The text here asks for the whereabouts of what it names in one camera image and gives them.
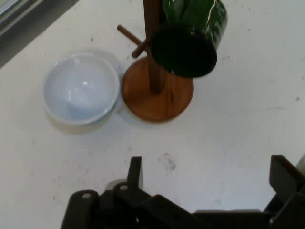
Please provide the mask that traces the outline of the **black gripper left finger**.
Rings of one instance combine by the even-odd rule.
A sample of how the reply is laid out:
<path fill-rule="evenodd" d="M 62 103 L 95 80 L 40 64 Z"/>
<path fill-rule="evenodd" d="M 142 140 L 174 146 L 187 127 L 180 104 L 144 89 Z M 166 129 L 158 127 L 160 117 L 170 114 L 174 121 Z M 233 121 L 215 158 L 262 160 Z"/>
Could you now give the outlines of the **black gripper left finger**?
<path fill-rule="evenodd" d="M 140 187 L 142 159 L 132 157 L 127 179 L 99 195 L 82 190 L 71 195 L 63 229 L 194 229 L 195 217 L 161 195 Z"/>

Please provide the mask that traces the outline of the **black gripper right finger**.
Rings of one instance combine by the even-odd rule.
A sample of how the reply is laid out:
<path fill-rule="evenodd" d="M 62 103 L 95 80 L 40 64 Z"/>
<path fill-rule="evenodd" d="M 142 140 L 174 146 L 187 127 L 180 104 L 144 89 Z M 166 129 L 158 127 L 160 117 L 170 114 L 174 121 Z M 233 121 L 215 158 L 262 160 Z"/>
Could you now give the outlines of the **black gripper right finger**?
<path fill-rule="evenodd" d="M 272 155 L 269 183 L 274 197 L 264 209 L 272 215 L 271 229 L 305 227 L 305 176 L 283 155 Z"/>

